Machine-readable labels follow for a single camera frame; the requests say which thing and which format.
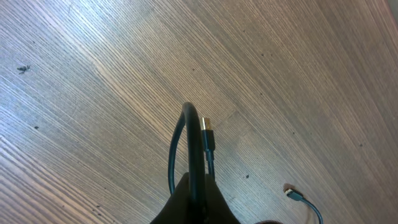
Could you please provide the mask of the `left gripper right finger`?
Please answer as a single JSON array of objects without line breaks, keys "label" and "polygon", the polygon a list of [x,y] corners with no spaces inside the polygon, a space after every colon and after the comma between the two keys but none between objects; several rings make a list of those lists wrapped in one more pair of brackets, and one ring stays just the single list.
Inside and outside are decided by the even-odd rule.
[{"label": "left gripper right finger", "polygon": [[239,224],[210,174],[205,176],[205,190],[209,224]]}]

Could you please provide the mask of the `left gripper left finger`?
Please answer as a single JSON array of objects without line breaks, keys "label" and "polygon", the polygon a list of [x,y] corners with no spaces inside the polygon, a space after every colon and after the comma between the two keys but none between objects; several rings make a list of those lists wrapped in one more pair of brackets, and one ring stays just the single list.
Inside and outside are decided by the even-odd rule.
[{"label": "left gripper left finger", "polygon": [[185,173],[160,213],[150,224],[190,223],[189,174]]}]

